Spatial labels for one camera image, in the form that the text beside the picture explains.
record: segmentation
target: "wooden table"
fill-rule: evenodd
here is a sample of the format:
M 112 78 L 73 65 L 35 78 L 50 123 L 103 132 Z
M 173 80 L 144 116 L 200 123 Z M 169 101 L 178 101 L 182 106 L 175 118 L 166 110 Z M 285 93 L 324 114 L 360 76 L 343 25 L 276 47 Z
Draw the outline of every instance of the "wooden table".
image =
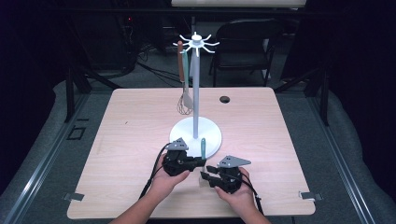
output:
M 306 0 L 172 0 L 172 7 L 304 7 Z
M 117 217 L 145 186 L 160 149 L 176 123 L 181 89 L 115 90 L 93 142 L 70 218 Z M 220 96 L 229 96 L 228 104 Z M 251 161 L 254 188 L 267 216 L 311 215 L 313 202 L 299 197 L 309 191 L 275 94 L 270 88 L 201 88 L 200 116 L 220 128 L 219 151 L 206 165 L 227 155 Z M 201 168 L 176 186 L 153 212 L 153 218 L 235 217 L 214 189 L 199 185 Z

